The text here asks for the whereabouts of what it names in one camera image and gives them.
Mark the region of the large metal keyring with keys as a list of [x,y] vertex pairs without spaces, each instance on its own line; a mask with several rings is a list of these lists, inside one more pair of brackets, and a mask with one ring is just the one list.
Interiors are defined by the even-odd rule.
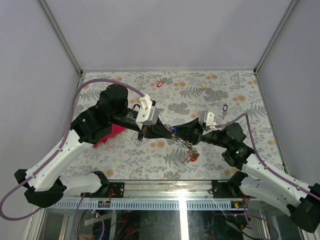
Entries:
[[171,138],[175,141],[175,143],[180,146],[181,148],[186,148],[187,149],[187,157],[182,161],[182,164],[187,164],[189,162],[195,162],[200,154],[198,151],[193,147],[193,145],[186,140],[183,140],[182,138],[178,137],[178,129],[169,125],[165,124],[164,125],[166,129],[170,132]]

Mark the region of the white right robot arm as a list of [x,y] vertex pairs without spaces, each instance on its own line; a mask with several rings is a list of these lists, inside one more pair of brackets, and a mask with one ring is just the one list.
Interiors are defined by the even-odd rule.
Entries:
[[320,185],[309,185],[263,160],[255,146],[244,143],[246,135],[237,122],[202,126],[197,119],[174,126],[177,137],[193,145],[199,142],[224,148],[222,157],[239,173],[228,184],[233,197],[242,194],[265,201],[288,215],[300,229],[314,233],[320,224]]

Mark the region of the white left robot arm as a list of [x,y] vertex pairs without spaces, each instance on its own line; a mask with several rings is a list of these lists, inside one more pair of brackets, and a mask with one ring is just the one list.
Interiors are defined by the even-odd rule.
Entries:
[[159,111],[148,95],[140,97],[137,111],[128,107],[128,89],[111,84],[99,94],[97,103],[83,111],[70,124],[66,136],[44,159],[30,169],[19,169],[14,176],[26,188],[28,203],[48,208],[63,197],[87,195],[111,197],[112,187],[102,171],[82,176],[62,176],[63,171],[87,149],[112,133],[113,126],[138,133],[142,139],[171,139],[171,133],[159,120]]

